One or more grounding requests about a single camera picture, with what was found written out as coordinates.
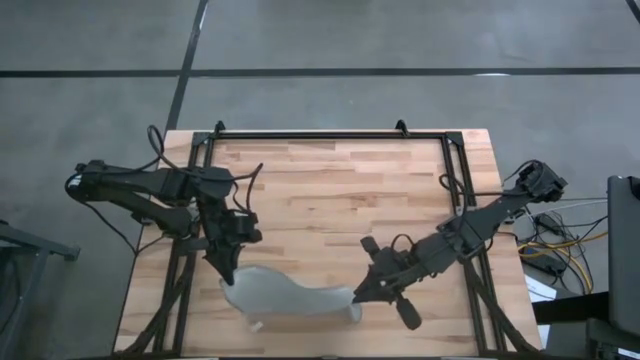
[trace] wooden tabletop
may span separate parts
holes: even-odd
[[[488,131],[462,132],[475,190],[499,190],[500,178]],[[191,137],[192,131],[167,134],[166,155],[179,166],[187,165]],[[214,165],[228,167],[234,175],[247,174],[264,163],[251,194],[264,239],[242,251],[240,264],[273,267],[304,286],[355,288],[370,262],[359,243],[362,237],[372,235],[380,246],[388,245],[399,233],[418,240],[451,215],[449,194],[437,181],[438,175],[444,173],[444,162],[436,140],[217,141],[213,159]],[[240,182],[239,199],[244,199],[246,189],[247,183]],[[478,200],[482,206],[492,199]],[[141,245],[159,235],[157,228],[146,228]],[[116,350],[131,344],[158,309],[169,254],[170,240],[162,240],[137,258]],[[496,236],[489,259],[500,306],[527,340],[539,347],[513,239]],[[366,303],[362,322],[354,326],[325,328],[312,319],[291,320],[255,333],[225,301],[219,278],[199,254],[184,356],[477,353],[459,264],[407,289],[406,297],[423,318],[422,326],[415,331],[405,328],[394,306]],[[491,345],[486,311],[484,319]],[[167,347],[171,346],[174,323],[175,313],[169,321]]]

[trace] cable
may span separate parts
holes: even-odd
[[[591,240],[595,240],[598,238],[603,237],[604,235],[606,235],[606,233],[603,234],[599,234],[596,236],[593,236],[591,238],[587,238],[587,236],[589,235],[589,233],[591,233],[591,231],[593,229],[595,229],[596,226],[598,226],[598,224],[600,224],[602,221],[604,221],[607,216],[604,216],[600,219],[597,219],[591,223],[587,223],[587,224],[576,224],[575,226],[587,226],[587,225],[592,225],[591,229],[589,229],[589,231],[582,236],[582,238],[578,239],[577,237],[575,237],[573,234],[571,234],[571,232],[568,229],[565,229],[566,225],[564,224],[564,219],[562,218],[562,215],[560,215],[559,213],[553,212],[552,213],[554,215],[556,215],[558,217],[558,220],[561,224],[561,228],[563,228],[563,234],[565,235],[565,238],[570,238],[572,239],[572,241],[570,242],[565,242],[562,244],[549,244],[546,243],[539,235],[542,233],[538,230],[538,226],[537,224],[533,221],[532,218],[531,219],[531,224],[534,228],[534,236],[530,237],[530,239],[533,239],[532,241],[526,241],[524,244],[519,245],[518,246],[518,251],[520,251],[521,249],[528,247],[528,246],[537,246],[537,247],[546,247],[548,248],[548,250],[543,250],[538,252],[537,254],[521,254],[521,257],[537,257],[537,256],[542,256],[544,254],[548,254],[548,253],[553,253],[555,256],[558,257],[558,259],[560,259],[560,261],[562,261],[567,268],[569,268],[569,270],[571,270],[571,272],[573,272],[573,274],[578,278],[578,281],[580,283],[580,287],[582,289],[582,293],[586,294],[586,293],[591,293],[593,291],[593,276],[591,274],[591,269],[589,266],[589,263],[587,261],[587,259],[585,258],[585,265],[587,267],[587,271],[585,272],[584,268],[582,267],[582,265],[571,255],[571,246],[575,246],[578,245],[578,247],[580,248],[580,252],[581,252],[581,256],[584,257],[584,249],[582,248],[582,242],[584,242],[585,240],[587,241],[591,241]],[[562,248],[568,248],[569,252],[566,252],[565,250],[563,250]],[[563,253],[565,256],[567,256],[567,259],[565,260],[562,256],[559,255],[559,253]],[[582,277],[578,274],[578,272],[576,272],[573,267],[571,266],[571,264],[575,264],[578,267],[578,270],[580,271],[580,273],[582,274]],[[554,280],[553,283],[555,283],[557,280],[560,280],[562,285],[567,289],[566,284],[564,283],[564,280],[561,277],[556,277],[556,280]]]
[[[559,206],[556,208],[551,208],[551,209],[547,209],[545,211],[540,211],[537,213],[533,213],[530,214],[531,216],[536,216],[536,215],[540,215],[540,214],[544,214],[544,213],[548,213],[550,211],[556,211],[556,210],[561,210],[561,209],[569,209],[569,208],[573,208],[573,207],[578,207],[578,206],[586,206],[586,205],[593,205],[593,204],[602,204],[602,203],[606,203],[607,200],[598,200],[598,201],[590,201],[590,202],[586,202],[586,203],[580,203],[580,204],[573,204],[573,205],[566,205],[566,206]]]
[[[451,189],[449,188],[449,185],[447,185],[447,183],[444,182],[444,178],[449,178],[449,174],[442,174],[438,177],[438,183],[440,183],[440,186],[442,186],[443,188],[445,188],[446,190],[451,191]],[[462,184],[460,183],[460,180],[458,179],[454,179],[454,182],[458,185],[458,187],[462,187],[462,189],[464,189],[464,186],[462,186]],[[526,192],[506,192],[506,191],[489,191],[489,192],[473,192],[473,193],[467,193],[468,196],[522,196],[522,195],[527,195]]]
[[[413,250],[414,246],[416,246],[416,243],[413,242],[413,239],[411,239],[411,236],[407,235],[407,234],[398,234],[396,235],[396,237],[393,238],[393,240],[391,241],[391,250],[395,250],[395,246],[396,246],[396,241],[398,241],[399,238],[404,237],[406,238],[410,243],[411,243],[411,249]]]
[[[556,201],[586,201],[586,200],[607,200],[607,198],[606,197],[561,198]]]
[[[165,162],[165,164],[167,164],[170,168],[189,175],[189,176],[193,176],[195,178],[204,180],[204,181],[238,181],[238,180],[244,180],[244,179],[251,179],[251,178],[255,178],[256,176],[258,176],[258,173],[260,172],[260,169],[262,169],[263,165],[262,163],[260,163],[255,170],[253,170],[251,173],[247,174],[247,175],[241,175],[241,176],[233,176],[230,178],[214,178],[214,177],[208,177],[208,176],[203,176],[200,175],[198,173],[195,173],[193,171],[190,170],[185,170],[183,168],[178,167],[176,164],[174,164],[171,160],[167,159],[167,157],[163,154],[163,151],[158,148],[158,145],[156,144],[156,141],[160,144],[162,144],[164,142],[164,139],[162,138],[162,136],[160,135],[160,131],[158,130],[158,128],[155,127],[155,125],[149,125],[149,128],[153,128],[155,129],[154,131],[147,131],[147,138],[149,140],[149,144],[151,145],[151,148],[153,149],[153,151],[156,153],[156,155],[158,157],[160,157],[160,159],[162,159],[162,161]],[[152,138],[152,134],[154,134],[156,136],[156,139],[154,140]]]
[[[489,239],[489,245],[487,246],[487,249],[485,250],[485,252],[488,253],[492,247],[493,247],[493,236],[491,236],[491,239]]]
[[[578,270],[580,270],[580,273],[582,274],[583,278],[585,279],[585,281],[587,283],[588,291],[589,291],[589,293],[591,293],[591,291],[593,290],[593,285],[589,281],[589,277],[587,277],[587,272],[582,267],[582,264],[580,264],[573,256],[569,255],[569,253],[564,249],[549,250],[549,252],[551,252],[551,251],[560,252],[561,254],[563,254],[566,257],[568,257],[569,261],[573,262],[573,264],[575,264],[576,267],[578,267]],[[537,254],[520,254],[520,257],[523,257],[523,258],[531,258],[531,257],[537,257],[537,256],[540,256],[540,253],[537,253]]]
[[[16,264],[16,260],[14,258],[11,258],[9,262],[11,262],[11,266],[13,267],[14,283],[16,287],[16,301],[13,303],[13,308],[11,309],[9,316],[2,324],[2,327],[0,327],[0,334],[3,334],[7,328],[7,325],[9,325],[9,322],[11,321],[11,319],[13,318],[13,315],[18,309],[18,304],[20,303],[20,296],[22,296],[22,290],[20,289],[22,286],[20,286],[20,274],[18,274],[18,265]]]
[[[530,293],[534,293],[534,294],[540,296],[541,298],[545,298],[547,300],[555,300],[555,298],[552,298],[551,296],[542,295],[542,294],[540,294],[538,292],[535,292],[535,291],[533,291],[531,289],[528,289],[528,290],[529,290]]]
[[[164,236],[164,234],[162,234],[159,238],[157,238],[157,239],[153,240],[152,242],[146,244],[145,246],[141,247],[140,249],[138,249],[138,251],[136,251],[136,256],[140,255],[140,253],[143,252],[149,246],[157,243],[158,241],[160,241],[160,240],[162,240],[164,238],[165,238],[165,236]]]

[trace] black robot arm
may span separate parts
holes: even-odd
[[[143,171],[92,160],[76,166],[65,189],[78,202],[107,201],[131,211],[142,224],[152,220],[167,237],[183,240],[181,251],[205,250],[205,259],[233,284],[242,244],[262,240],[255,213],[227,208],[225,197],[234,182],[229,170],[219,167]],[[139,194],[151,195],[165,206]],[[198,216],[188,210],[193,200]],[[200,225],[205,238],[195,239]]]
[[[362,239],[362,246],[373,263],[354,291],[353,302],[395,301],[405,325],[418,328],[422,322],[420,316],[402,296],[408,286],[426,276],[443,273],[456,260],[468,261],[483,249],[484,242],[496,233],[503,221],[529,203],[557,201],[566,185],[546,164],[532,161],[519,173],[513,189],[486,207],[451,217],[436,227],[437,232],[415,243],[411,241],[410,250],[396,251],[393,243],[380,249],[373,237]]]

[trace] metal frame rail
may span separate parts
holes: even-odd
[[[450,196],[452,211],[456,211],[461,206],[461,197],[457,191],[453,178],[456,178],[456,171],[453,163],[452,147],[455,148],[459,163],[463,184],[469,192],[473,192],[473,184],[471,181],[471,172],[469,163],[465,153],[464,139],[461,132],[458,131],[442,131],[442,132],[410,132],[404,121],[399,120],[394,130],[389,131],[308,131],[308,132],[288,132],[288,131],[233,131],[226,132],[224,123],[221,121],[216,124],[213,132],[194,132],[191,142],[191,150],[189,153],[188,166],[196,166],[198,163],[198,153],[201,146],[206,146],[204,152],[203,166],[211,166],[213,159],[214,143],[217,140],[265,140],[265,139],[300,139],[300,140],[327,140],[327,139],[423,139],[440,141],[445,171],[450,179]],[[467,199],[469,206],[476,206],[474,196]],[[114,352],[110,357],[116,359],[167,359],[180,357],[182,354],[182,343],[184,340],[184,331],[187,322],[187,313],[189,307],[189,296],[191,292],[191,281],[195,272],[196,253],[192,252],[188,255],[180,255],[177,251],[180,240],[174,240],[171,255],[169,258],[169,266],[165,278],[165,287],[163,300],[159,310],[153,316],[149,325],[140,334],[135,346],[130,346],[122,352]],[[180,257],[186,258],[184,267],[180,276],[178,276],[178,263]],[[489,292],[494,296],[495,289],[491,277],[489,259],[486,251],[481,251],[479,256],[480,274],[484,284],[488,287]],[[470,266],[473,271],[475,268],[470,262],[464,264]],[[469,295],[469,305],[471,309],[473,328],[476,337],[476,346],[478,353],[482,353],[488,349],[487,339],[484,333],[484,326],[480,312],[480,303],[478,295],[467,283],[467,291]],[[170,349],[165,349],[165,338],[167,329],[167,318],[176,301],[180,301],[176,327],[174,332],[173,344]],[[492,320],[493,334],[496,339],[496,350],[506,351],[504,334],[498,324]],[[149,347],[151,340],[153,345],[150,352],[145,352]]]

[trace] black cable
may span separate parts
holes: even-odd
[[[444,182],[445,178],[449,178],[448,174],[442,174],[438,177],[438,183],[440,183],[440,186],[442,186],[443,188],[445,188],[446,190],[451,191],[451,189],[449,189],[449,185],[447,185],[447,183]],[[464,189],[464,186],[462,186],[462,183],[460,183],[460,180],[458,179],[453,179],[454,182],[458,185],[458,187],[461,187],[460,190]],[[522,196],[522,195],[527,195],[526,192],[519,192],[519,193],[510,193],[510,192],[506,192],[506,191],[489,191],[489,192],[473,192],[473,193],[467,193],[468,196]]]
[[[407,235],[407,234],[398,234],[396,235],[396,237],[393,238],[393,240],[391,240],[391,250],[395,250],[395,246],[396,246],[396,241],[398,241],[399,238],[404,237],[406,238],[410,243],[411,243],[411,250],[413,250],[413,248],[416,246],[416,243],[413,242],[413,239],[411,239],[411,236]]]
[[[222,182],[226,182],[226,181],[238,181],[238,180],[244,180],[244,179],[251,179],[251,178],[255,178],[256,176],[258,176],[258,173],[260,172],[260,170],[262,169],[262,166],[264,164],[260,163],[255,170],[253,170],[251,173],[247,174],[247,175],[241,175],[241,176],[232,176],[230,178],[214,178],[214,177],[207,177],[207,176],[202,176],[198,173],[195,173],[193,171],[190,170],[185,170],[182,169],[180,167],[178,167],[176,164],[174,164],[171,160],[167,159],[167,157],[163,154],[162,150],[158,148],[158,145],[156,144],[156,141],[160,144],[162,144],[164,142],[164,139],[162,138],[162,136],[160,135],[160,131],[158,130],[158,128],[155,127],[155,125],[149,125],[149,128],[153,128],[155,129],[154,131],[147,131],[147,138],[149,140],[149,144],[151,145],[151,148],[153,149],[153,151],[156,153],[156,155],[158,157],[160,157],[160,159],[162,159],[162,161],[165,162],[165,164],[169,165],[170,168],[183,173],[185,175],[189,175],[204,181],[222,181]],[[152,134],[154,134],[156,136],[156,139],[154,140],[152,138]]]
[[[491,239],[489,239],[489,245],[487,246],[487,249],[485,250],[485,252],[488,253],[492,247],[493,247],[493,236],[491,236]]]
[[[140,255],[141,252],[143,252],[146,248],[148,248],[149,246],[157,243],[158,241],[164,239],[164,234],[162,234],[162,236],[160,236],[159,238],[153,240],[152,242],[146,244],[145,246],[141,247],[140,249],[138,249],[138,251],[136,251],[136,256]]]
[[[18,273],[18,264],[16,264],[16,260],[14,258],[11,258],[9,260],[9,262],[11,263],[11,266],[13,267],[14,283],[15,283],[15,287],[16,287],[16,301],[13,303],[13,308],[11,309],[11,312],[9,313],[9,316],[7,317],[7,319],[2,324],[2,327],[0,327],[0,334],[3,334],[4,331],[7,328],[7,325],[9,325],[9,322],[11,321],[11,319],[13,318],[13,315],[15,314],[16,310],[18,309],[18,304],[20,304],[20,296],[22,296],[21,295],[22,290],[20,289],[22,286],[20,285],[20,274]]]
[[[586,200],[607,200],[607,198],[606,197],[561,198],[556,201],[586,201]]]
[[[102,222],[107,225],[111,230],[113,230],[116,234],[118,234],[118,236],[120,236],[122,238],[122,240],[124,240],[124,242],[127,244],[127,246],[129,247],[129,249],[131,249],[131,252],[133,253],[133,255],[136,255],[136,249],[133,247],[133,245],[131,245],[131,242],[129,242],[129,240],[127,240],[127,237],[124,236],[124,234],[122,232],[120,232],[120,230],[118,230],[115,226],[113,226],[103,215],[102,213],[100,213],[100,211],[98,211],[98,209],[94,208],[92,205],[87,204],[84,201],[81,201],[77,198],[74,198],[73,196],[71,196],[71,194],[69,193],[69,183],[71,183],[71,181],[78,176],[78,174],[73,174],[71,175],[67,181],[64,182],[64,190],[67,192],[67,195],[69,195],[72,199],[76,200],[77,202],[79,202],[80,204],[88,207],[89,209],[91,209],[91,211],[93,211],[96,215],[98,215],[98,218],[100,220],[102,220]]]

